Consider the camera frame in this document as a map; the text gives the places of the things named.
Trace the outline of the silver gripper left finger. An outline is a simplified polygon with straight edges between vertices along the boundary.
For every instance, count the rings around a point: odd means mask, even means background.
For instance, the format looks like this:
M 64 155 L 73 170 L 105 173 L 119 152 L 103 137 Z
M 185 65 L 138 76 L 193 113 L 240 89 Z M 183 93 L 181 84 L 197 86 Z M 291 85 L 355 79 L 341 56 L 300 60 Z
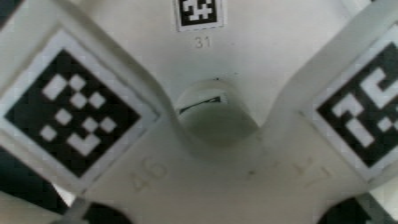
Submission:
M 119 210 L 83 198 L 64 204 L 58 214 L 51 224 L 133 224 Z

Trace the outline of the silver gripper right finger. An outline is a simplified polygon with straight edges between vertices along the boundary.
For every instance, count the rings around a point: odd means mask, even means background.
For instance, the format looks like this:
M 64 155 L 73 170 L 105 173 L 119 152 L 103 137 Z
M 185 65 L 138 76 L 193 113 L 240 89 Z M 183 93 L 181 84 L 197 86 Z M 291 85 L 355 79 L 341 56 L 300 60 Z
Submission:
M 316 224 L 398 224 L 398 220 L 373 195 L 364 193 L 328 208 Z

